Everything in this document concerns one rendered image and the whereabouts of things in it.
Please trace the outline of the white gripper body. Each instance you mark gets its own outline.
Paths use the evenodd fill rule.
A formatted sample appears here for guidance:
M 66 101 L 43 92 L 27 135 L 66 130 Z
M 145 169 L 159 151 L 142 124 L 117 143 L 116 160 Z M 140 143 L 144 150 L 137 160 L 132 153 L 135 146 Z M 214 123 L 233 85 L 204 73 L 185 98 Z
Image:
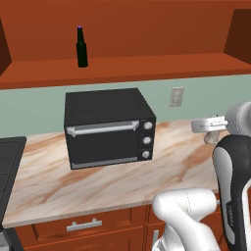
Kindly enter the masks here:
M 213 117 L 191 122 L 191 129 L 194 133 L 225 130 L 228 121 L 224 117 Z

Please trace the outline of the dark green beer bottle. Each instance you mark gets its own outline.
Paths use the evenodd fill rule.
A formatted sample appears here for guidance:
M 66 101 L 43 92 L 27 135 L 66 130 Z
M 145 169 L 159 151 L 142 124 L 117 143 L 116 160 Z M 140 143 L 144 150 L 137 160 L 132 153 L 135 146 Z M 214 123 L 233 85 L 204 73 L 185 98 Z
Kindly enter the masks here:
M 87 48 L 83 38 L 82 26 L 77 27 L 77 42 L 76 42 L 77 64 L 80 68 L 88 66 Z

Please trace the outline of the small tan rounded object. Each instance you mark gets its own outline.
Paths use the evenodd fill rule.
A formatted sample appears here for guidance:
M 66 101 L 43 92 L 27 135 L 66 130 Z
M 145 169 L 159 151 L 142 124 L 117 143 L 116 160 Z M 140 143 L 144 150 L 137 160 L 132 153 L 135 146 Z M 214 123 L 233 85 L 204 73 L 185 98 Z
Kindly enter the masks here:
M 216 145 L 219 142 L 219 135 L 218 131 L 208 131 L 204 136 L 204 142 L 206 144 L 213 144 Z

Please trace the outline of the black toaster oven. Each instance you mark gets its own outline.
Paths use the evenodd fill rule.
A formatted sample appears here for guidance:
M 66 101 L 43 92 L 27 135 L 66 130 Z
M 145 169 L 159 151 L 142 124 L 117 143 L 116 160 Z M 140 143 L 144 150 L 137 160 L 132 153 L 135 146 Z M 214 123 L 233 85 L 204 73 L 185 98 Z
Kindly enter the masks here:
M 138 160 L 149 161 L 153 157 L 156 116 L 136 88 L 69 92 L 65 100 L 64 130 L 67 126 L 87 126 L 105 123 L 139 121 Z M 153 127 L 145 129 L 144 124 L 151 122 Z M 150 144 L 143 138 L 151 137 Z M 150 156 L 142 157 L 143 151 Z

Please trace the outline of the black toaster oven door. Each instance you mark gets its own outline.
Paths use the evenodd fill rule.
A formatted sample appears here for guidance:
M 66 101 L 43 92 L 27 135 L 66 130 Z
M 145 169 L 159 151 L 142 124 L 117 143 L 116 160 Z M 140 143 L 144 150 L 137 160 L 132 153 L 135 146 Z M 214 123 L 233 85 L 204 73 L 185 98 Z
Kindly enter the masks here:
M 65 130 L 72 170 L 138 160 L 138 128 L 73 137 Z

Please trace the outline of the red-brown wooden drawer front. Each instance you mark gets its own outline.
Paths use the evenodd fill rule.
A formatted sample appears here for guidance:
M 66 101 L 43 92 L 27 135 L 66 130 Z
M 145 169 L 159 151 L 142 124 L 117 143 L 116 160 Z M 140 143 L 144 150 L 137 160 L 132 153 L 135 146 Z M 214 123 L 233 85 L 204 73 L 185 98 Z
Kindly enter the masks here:
M 17 226 L 16 233 L 24 246 L 36 245 L 38 242 L 53 242 L 70 239 L 75 236 L 89 236 L 97 233 L 107 233 L 113 230 L 124 230 L 131 227 L 144 226 L 146 206 L 120 209 L 116 211 L 85 215 L 47 223 Z M 101 226 L 67 231 L 72 223 L 87 224 L 93 219 L 101 221 Z

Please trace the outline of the black stove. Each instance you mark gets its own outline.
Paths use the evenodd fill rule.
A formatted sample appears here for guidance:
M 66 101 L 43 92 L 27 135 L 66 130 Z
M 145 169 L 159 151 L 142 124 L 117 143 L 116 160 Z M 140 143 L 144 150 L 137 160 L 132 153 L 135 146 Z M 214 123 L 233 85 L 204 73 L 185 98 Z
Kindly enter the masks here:
M 25 136 L 0 138 L 0 251 L 24 251 L 15 229 L 3 226 L 3 219 L 25 143 Z

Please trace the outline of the beige wall socket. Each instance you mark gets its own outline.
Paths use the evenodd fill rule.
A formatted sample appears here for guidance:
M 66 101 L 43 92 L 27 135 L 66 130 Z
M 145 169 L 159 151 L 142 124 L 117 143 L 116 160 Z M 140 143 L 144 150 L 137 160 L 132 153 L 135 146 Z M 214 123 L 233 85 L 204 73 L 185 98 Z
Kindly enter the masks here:
M 183 95 L 183 87 L 173 87 L 171 91 L 171 100 L 170 106 L 171 107 L 180 107 Z

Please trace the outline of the red-brown open wall cabinet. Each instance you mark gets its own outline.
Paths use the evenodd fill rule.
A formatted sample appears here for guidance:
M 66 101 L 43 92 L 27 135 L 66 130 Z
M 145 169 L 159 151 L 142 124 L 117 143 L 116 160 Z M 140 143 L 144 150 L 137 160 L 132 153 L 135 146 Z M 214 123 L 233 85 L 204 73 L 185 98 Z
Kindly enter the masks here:
M 251 0 L 0 0 L 0 89 L 242 74 Z

